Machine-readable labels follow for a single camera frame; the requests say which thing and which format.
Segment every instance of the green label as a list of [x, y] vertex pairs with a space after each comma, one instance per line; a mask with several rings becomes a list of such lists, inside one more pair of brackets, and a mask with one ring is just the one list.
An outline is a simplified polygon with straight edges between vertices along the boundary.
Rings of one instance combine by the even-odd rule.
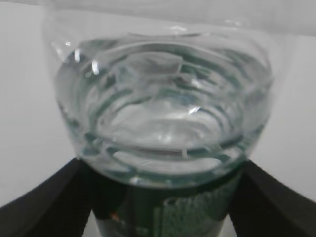
[[216, 237], [241, 169], [197, 187], [152, 189], [119, 183], [82, 162], [103, 237]]

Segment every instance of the white background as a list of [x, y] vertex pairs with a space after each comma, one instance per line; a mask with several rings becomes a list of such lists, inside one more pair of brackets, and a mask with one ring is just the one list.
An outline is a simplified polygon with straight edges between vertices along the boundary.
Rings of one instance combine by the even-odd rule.
[[[36, 187], [74, 157], [46, 70], [42, 18], [38, 6], [0, 2], [0, 206]], [[305, 20], [300, 30], [314, 32], [308, 14], [304, 19], [310, 21]], [[314, 201], [315, 55], [316, 38], [300, 37], [273, 116], [251, 157]]]

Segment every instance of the clear plastic bottle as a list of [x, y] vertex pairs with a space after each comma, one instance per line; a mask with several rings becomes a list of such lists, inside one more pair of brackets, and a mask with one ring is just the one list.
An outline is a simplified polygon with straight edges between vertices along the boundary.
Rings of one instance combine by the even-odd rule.
[[292, 46], [285, 5], [253, 2], [47, 1], [56, 99], [104, 236], [219, 233]]

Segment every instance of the water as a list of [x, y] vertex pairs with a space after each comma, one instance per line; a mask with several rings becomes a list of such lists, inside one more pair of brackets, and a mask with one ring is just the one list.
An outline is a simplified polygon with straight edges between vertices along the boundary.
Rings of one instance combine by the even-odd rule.
[[55, 79], [78, 157], [145, 187], [194, 186], [239, 167], [268, 118], [269, 63], [202, 37], [83, 42]]

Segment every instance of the white surface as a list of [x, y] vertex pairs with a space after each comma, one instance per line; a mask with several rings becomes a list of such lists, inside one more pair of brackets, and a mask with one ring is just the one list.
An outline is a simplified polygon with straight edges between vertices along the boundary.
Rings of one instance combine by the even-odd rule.
[[[0, 3], [0, 206], [73, 156], [55, 106], [38, 6]], [[301, 37], [291, 74], [252, 159], [316, 201], [316, 38]]]
[[300, 37], [289, 76], [251, 159], [316, 201], [316, 38]]
[[0, 2], [0, 206], [74, 157], [43, 55], [39, 7]]

